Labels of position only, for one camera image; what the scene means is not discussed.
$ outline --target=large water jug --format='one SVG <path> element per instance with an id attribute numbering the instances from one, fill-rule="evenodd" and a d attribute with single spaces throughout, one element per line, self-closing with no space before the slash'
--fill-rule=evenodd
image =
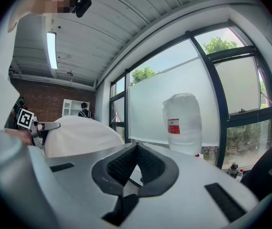
<path id="1" fill-rule="evenodd" d="M 202 148 L 199 103 L 192 94 L 176 94 L 163 102 L 169 148 L 197 156 Z"/>

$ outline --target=black hair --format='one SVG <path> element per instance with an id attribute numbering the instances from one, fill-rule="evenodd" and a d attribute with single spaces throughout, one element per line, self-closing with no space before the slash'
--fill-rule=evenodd
<path id="1" fill-rule="evenodd" d="M 87 103 L 81 103 L 81 108 L 86 109 L 87 108 Z"/>

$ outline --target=red label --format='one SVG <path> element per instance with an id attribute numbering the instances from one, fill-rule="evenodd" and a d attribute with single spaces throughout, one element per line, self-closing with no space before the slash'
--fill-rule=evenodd
<path id="1" fill-rule="evenodd" d="M 168 132 L 171 134 L 180 134 L 179 119 L 169 119 L 168 120 Z"/>

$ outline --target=brick wall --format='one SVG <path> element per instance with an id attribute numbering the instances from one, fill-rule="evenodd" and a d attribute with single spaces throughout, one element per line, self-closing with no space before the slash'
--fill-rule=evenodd
<path id="1" fill-rule="evenodd" d="M 90 111 L 94 115 L 95 92 L 19 79 L 11 79 L 11 83 L 25 98 L 28 110 L 34 112 L 39 121 L 53 122 L 61 118 L 64 99 L 90 102 Z"/>

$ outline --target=person in black clothing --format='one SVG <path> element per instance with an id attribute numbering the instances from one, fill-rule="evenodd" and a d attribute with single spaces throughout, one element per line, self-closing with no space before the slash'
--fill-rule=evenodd
<path id="1" fill-rule="evenodd" d="M 20 126 L 17 125 L 18 117 L 21 113 L 22 109 L 28 109 L 27 106 L 25 105 L 25 99 L 23 97 L 20 97 L 19 100 L 15 103 L 13 107 L 14 111 L 14 129 L 19 130 Z"/>
<path id="2" fill-rule="evenodd" d="M 86 108 L 87 108 L 87 103 L 81 103 L 81 109 L 82 110 L 79 112 L 78 116 L 85 117 L 85 118 L 90 118 L 90 113 Z"/>

